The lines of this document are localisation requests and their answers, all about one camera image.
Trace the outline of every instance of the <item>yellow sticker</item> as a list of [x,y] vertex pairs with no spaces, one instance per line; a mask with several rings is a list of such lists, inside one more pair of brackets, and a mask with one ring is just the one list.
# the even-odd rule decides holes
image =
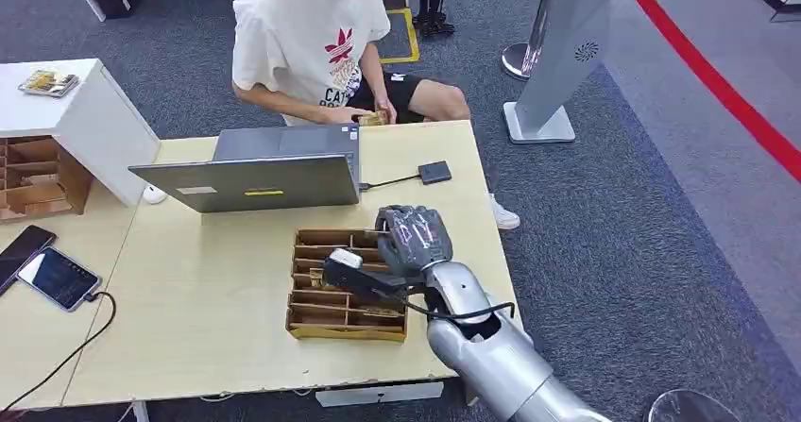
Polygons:
[[272,189],[270,191],[247,191],[245,195],[283,195],[280,189]]

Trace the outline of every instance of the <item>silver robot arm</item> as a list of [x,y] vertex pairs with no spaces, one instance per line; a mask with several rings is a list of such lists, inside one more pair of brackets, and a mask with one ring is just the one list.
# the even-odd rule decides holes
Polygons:
[[[424,270],[450,313],[491,307],[478,279],[464,264],[440,262]],[[534,343],[506,311],[463,320],[432,318],[428,341],[440,361],[455,371],[501,420],[589,422],[609,419],[595,412],[554,376]]]
[[[452,261],[451,238],[436,210],[384,207],[375,229],[383,233],[378,247],[391,272],[365,271],[361,257],[337,249],[324,265],[327,282],[426,313],[434,354],[503,421],[608,422],[556,379],[531,337],[490,301],[469,268]],[[425,294],[428,310],[401,297],[410,289]]]

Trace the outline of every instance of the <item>black cable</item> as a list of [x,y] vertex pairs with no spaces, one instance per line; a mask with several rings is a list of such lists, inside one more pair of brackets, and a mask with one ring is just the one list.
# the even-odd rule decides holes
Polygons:
[[390,180],[390,181],[384,181],[384,182],[382,182],[382,183],[375,183],[375,184],[371,184],[371,183],[359,183],[359,189],[360,189],[360,190],[362,190],[362,191],[369,191],[369,190],[371,190],[371,189],[373,189],[373,188],[378,188],[378,187],[381,187],[381,186],[386,186],[387,184],[395,184],[395,183],[400,183],[400,182],[403,182],[403,181],[408,181],[408,180],[410,180],[410,179],[415,179],[415,178],[420,178],[420,174],[417,174],[417,175],[412,175],[412,176],[410,176],[410,177],[403,177],[403,178],[393,179],[393,180]]
[[20,401],[22,401],[22,399],[23,399],[23,398],[25,398],[25,397],[27,397],[27,396],[29,396],[29,395],[33,394],[33,393],[34,393],[34,392],[36,392],[36,391],[37,391],[37,390],[38,390],[40,387],[44,386],[44,384],[45,384],[46,382],[48,382],[48,381],[49,381],[51,378],[53,378],[53,377],[54,377],[54,376],[55,376],[57,373],[59,373],[59,370],[61,370],[61,368],[62,368],[62,367],[64,367],[64,366],[65,366],[65,365],[66,365],[68,362],[70,362],[70,360],[72,360],[72,359],[75,357],[75,355],[76,355],[76,354],[78,354],[78,353],[79,353],[79,352],[80,352],[80,351],[81,351],[83,348],[85,348],[85,347],[86,347],[86,345],[90,344],[90,343],[92,342],[92,340],[96,339],[96,338],[97,338],[97,336],[99,336],[100,334],[102,334],[102,333],[103,333],[103,331],[104,331],[104,330],[106,330],[106,329],[109,327],[109,325],[111,324],[111,322],[112,322],[112,321],[114,321],[114,316],[116,316],[116,315],[117,315],[117,301],[116,301],[116,300],[114,300],[114,296],[112,296],[110,293],[106,293],[106,292],[97,292],[97,293],[95,293],[95,294],[93,294],[93,295],[87,295],[86,297],[84,297],[84,299],[85,299],[85,300],[87,300],[87,301],[89,301],[89,302],[93,302],[93,301],[95,301],[95,300],[97,299],[97,297],[98,297],[98,296],[100,296],[100,295],[105,295],[105,296],[108,296],[108,297],[109,297],[109,301],[111,301],[111,316],[109,317],[109,321],[107,321],[107,322],[106,322],[106,324],[105,324],[105,325],[103,325],[103,328],[100,328],[100,330],[99,330],[98,332],[96,332],[96,333],[95,333],[95,334],[94,334],[92,337],[90,337],[89,339],[87,339],[87,340],[86,340],[86,342],[84,342],[83,344],[81,344],[81,345],[80,345],[78,348],[76,348],[76,350],[75,350],[75,351],[73,351],[73,352],[72,352],[72,353],[71,353],[69,356],[67,356],[67,359],[65,359],[65,360],[64,360],[62,363],[60,363],[60,364],[59,364],[59,366],[58,366],[58,367],[56,367],[56,368],[55,368],[55,369],[54,369],[52,372],[50,372],[50,375],[47,375],[47,377],[45,377],[45,378],[44,378],[44,380],[42,380],[42,382],[40,382],[39,384],[35,385],[35,386],[34,386],[33,388],[31,388],[29,391],[27,391],[27,392],[25,392],[24,394],[22,394],[21,396],[19,396],[19,398],[17,398],[16,400],[12,401],[12,402],[11,402],[11,403],[10,403],[10,404],[9,404],[9,405],[6,407],[6,408],[4,408],[4,409],[3,409],[3,411],[0,411],[0,417],[2,417],[2,416],[3,416],[3,414],[7,413],[7,412],[8,412],[8,411],[11,409],[11,407],[12,407],[12,406],[14,406],[14,405],[16,405],[17,403],[19,403]]
[[464,320],[465,318],[472,318],[474,316],[481,316],[481,315],[486,315],[488,313],[497,312],[497,311],[499,311],[501,309],[505,309],[507,307],[511,307],[512,308],[512,311],[510,313],[510,318],[514,318],[515,317],[515,303],[514,302],[504,302],[503,304],[498,304],[497,306],[487,307],[486,309],[481,309],[480,311],[470,312],[470,313],[459,313],[457,315],[452,315],[450,313],[432,312],[432,311],[429,311],[428,309],[423,309],[422,307],[420,307],[420,306],[418,306],[416,304],[412,304],[411,302],[407,301],[406,299],[404,299],[404,298],[402,298],[402,297],[400,297],[398,295],[393,295],[392,297],[394,297],[395,299],[400,301],[401,304],[403,304],[404,306],[408,307],[409,309],[412,309],[414,311],[420,312],[420,313],[422,313],[424,315],[431,316],[432,318],[441,318],[443,320]]

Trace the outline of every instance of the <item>cardboard organizer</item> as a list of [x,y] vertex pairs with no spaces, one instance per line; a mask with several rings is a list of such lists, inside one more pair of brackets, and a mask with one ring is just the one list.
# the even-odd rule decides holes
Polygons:
[[0,222],[83,214],[92,179],[52,137],[0,139]]
[[361,256],[364,269],[388,271],[372,230],[299,230],[292,258],[292,293],[286,330],[296,338],[406,339],[406,307],[396,301],[365,300],[327,285],[323,262],[336,248]]

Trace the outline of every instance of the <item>black phone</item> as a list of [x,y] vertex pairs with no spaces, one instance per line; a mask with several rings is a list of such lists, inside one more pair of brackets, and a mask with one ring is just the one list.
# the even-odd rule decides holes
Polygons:
[[6,250],[0,252],[0,295],[17,277],[17,271],[42,249],[56,241],[56,234],[44,228],[28,226]]
[[17,278],[67,312],[74,311],[100,285],[96,274],[53,247],[36,254],[17,273]]

